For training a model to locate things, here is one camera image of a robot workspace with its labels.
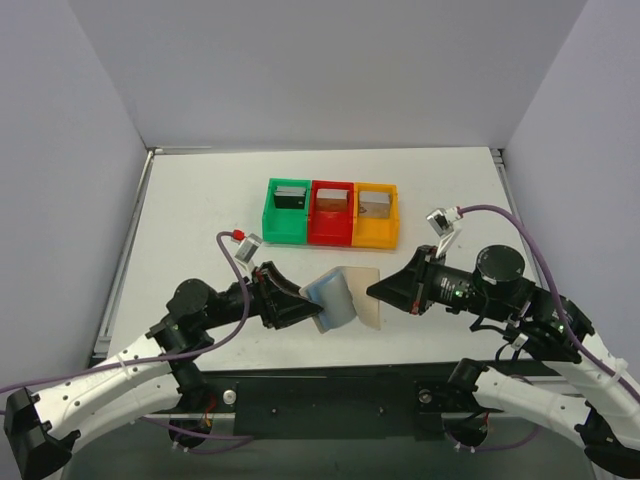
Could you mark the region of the beige leather card holder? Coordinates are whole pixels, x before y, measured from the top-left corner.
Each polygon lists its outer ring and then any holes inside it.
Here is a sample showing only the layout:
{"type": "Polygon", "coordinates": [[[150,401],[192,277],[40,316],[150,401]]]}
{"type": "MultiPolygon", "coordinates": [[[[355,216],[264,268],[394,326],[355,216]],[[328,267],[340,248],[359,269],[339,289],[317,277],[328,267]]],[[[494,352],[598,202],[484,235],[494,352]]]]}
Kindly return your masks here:
{"type": "Polygon", "coordinates": [[[367,295],[367,288],[380,280],[377,268],[338,266],[343,269],[348,288],[353,297],[356,318],[365,327],[381,329],[379,301],[367,295]]]}

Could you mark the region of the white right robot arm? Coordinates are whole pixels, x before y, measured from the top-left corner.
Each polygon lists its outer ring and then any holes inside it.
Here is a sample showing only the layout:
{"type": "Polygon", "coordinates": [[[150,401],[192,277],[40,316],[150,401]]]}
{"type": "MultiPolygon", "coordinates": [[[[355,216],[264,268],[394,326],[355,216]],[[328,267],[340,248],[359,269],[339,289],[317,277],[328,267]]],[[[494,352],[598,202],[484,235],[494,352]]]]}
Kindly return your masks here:
{"type": "Polygon", "coordinates": [[[579,394],[548,392],[464,358],[447,383],[449,402],[459,409],[477,403],[517,415],[571,440],[601,469],[638,478],[639,384],[591,321],[567,299],[558,311],[549,291],[524,278],[525,261],[511,247],[484,248],[471,272],[446,266],[435,253],[433,246],[417,248],[403,269],[369,286],[368,296],[412,315],[424,314],[432,304],[452,314],[473,314],[471,330],[498,332],[579,394]]]}

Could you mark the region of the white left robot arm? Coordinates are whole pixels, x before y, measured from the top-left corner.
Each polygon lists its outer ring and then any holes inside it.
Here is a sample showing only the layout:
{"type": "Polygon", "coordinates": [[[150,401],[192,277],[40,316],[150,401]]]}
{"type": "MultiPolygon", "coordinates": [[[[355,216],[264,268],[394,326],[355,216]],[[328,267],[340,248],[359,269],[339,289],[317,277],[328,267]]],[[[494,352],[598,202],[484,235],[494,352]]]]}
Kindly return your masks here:
{"type": "Polygon", "coordinates": [[[208,394],[196,358],[223,346],[209,330],[242,327],[258,316],[282,329],[321,313],[271,262],[218,292],[188,279],[166,305],[166,315],[107,360],[69,378],[8,389],[3,430],[24,479],[44,479],[73,452],[140,416],[178,406],[192,412],[208,394]]]}

